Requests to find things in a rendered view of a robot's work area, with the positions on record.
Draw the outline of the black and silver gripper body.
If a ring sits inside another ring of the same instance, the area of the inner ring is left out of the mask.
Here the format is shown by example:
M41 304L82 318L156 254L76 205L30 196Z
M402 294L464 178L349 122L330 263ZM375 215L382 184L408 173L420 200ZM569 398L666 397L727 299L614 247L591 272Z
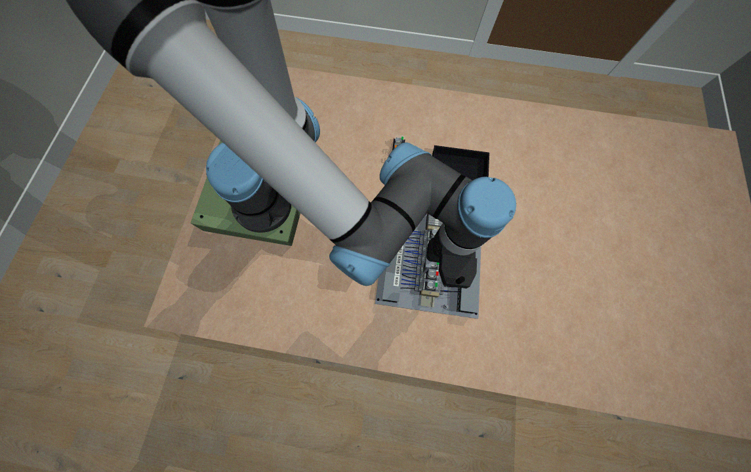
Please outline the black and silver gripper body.
M477 273L476 248L465 250L449 240L445 224L430 239L427 248L428 261L440 263L439 273L443 286L468 288Z

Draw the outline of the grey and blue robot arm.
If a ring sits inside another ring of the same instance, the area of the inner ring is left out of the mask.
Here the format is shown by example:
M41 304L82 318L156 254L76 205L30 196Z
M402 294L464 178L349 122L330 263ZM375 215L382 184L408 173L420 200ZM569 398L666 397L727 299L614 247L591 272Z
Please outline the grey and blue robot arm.
M316 144L320 125L294 97L270 0L66 2L112 58L156 81L222 141L205 173L237 223L270 232L294 206L336 245L331 263L362 286L377 281L426 213L465 250L514 217L503 180L471 180L407 142L388 155L384 187L367 200Z

